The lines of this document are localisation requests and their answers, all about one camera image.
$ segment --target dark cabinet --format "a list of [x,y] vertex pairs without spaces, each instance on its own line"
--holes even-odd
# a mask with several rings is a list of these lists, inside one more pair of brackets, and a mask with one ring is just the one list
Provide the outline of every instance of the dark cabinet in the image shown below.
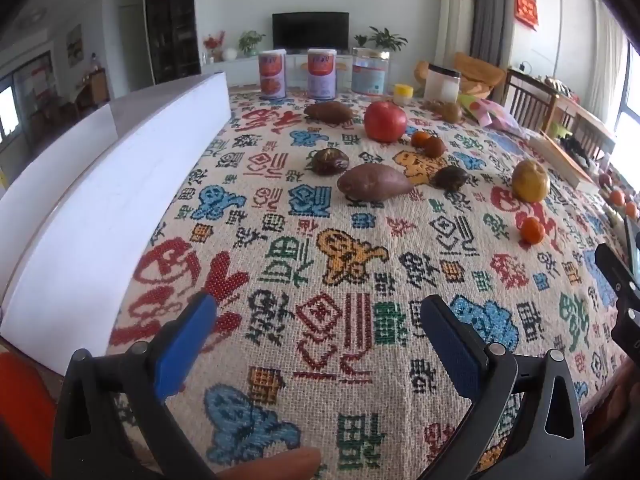
[[193,0],[145,0],[155,83],[200,73]]

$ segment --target green plant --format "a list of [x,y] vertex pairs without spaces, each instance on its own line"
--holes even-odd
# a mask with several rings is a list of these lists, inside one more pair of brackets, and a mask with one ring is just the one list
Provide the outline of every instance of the green plant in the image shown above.
[[260,34],[255,30],[248,30],[246,32],[243,32],[242,36],[240,36],[238,47],[240,47],[240,50],[244,52],[245,56],[248,56],[249,52],[251,52],[265,36],[266,34]]
[[386,48],[394,52],[397,50],[399,52],[402,50],[402,47],[408,43],[407,38],[403,38],[399,34],[389,33],[388,28],[386,28],[384,32],[377,30],[375,27],[369,28],[375,32],[369,39],[376,42],[376,47]]
[[367,43],[367,41],[369,41],[369,38],[367,38],[366,36],[363,36],[362,34],[356,34],[353,37],[354,40],[356,40],[358,42],[358,46],[359,47],[363,47],[365,46],[365,44]]

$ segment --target human hand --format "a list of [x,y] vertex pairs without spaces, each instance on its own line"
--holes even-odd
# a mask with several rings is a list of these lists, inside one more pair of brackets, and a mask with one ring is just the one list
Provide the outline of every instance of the human hand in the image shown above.
[[220,473],[220,480],[310,480],[320,467],[320,450],[300,447],[244,462]]

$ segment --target blue pad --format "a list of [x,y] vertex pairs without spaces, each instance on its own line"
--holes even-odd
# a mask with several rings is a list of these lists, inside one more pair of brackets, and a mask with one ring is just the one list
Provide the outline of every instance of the blue pad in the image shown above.
[[481,364],[460,339],[453,326],[454,323],[464,324],[456,318],[449,307],[445,304],[443,306],[446,312],[441,312],[430,298],[422,300],[420,307],[422,328],[456,387],[458,395],[475,402],[480,394]]
[[174,340],[158,359],[154,390],[160,402],[180,390],[216,321],[217,307],[213,296],[203,296],[191,319],[178,330]]

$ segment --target patterned tablecloth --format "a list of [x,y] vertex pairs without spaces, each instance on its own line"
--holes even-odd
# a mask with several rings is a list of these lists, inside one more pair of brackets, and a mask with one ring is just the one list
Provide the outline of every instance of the patterned tablecloth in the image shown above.
[[[487,342],[528,355],[561,349],[581,401],[622,358],[610,339],[616,298],[594,264],[600,242],[622,253],[600,197],[575,192],[545,163],[551,193],[523,204],[510,175],[536,156],[524,143],[411,104],[408,134],[447,145],[433,160],[408,136],[367,139],[368,103],[339,100],[353,124],[305,119],[303,96],[232,95],[230,123],[168,207],[114,327],[110,353],[150,339],[197,290],[217,298],[215,330],[168,401],[214,470],[304,445],[322,451],[317,478],[416,478],[468,408],[420,325],[429,294]],[[349,200],[337,177],[309,170],[328,146],[352,166],[396,168],[415,189],[385,203]],[[428,184],[448,164],[471,174],[460,192]],[[534,247],[519,241],[527,216],[546,227]],[[511,399],[486,463],[519,406]],[[120,413],[135,424],[125,403]]]

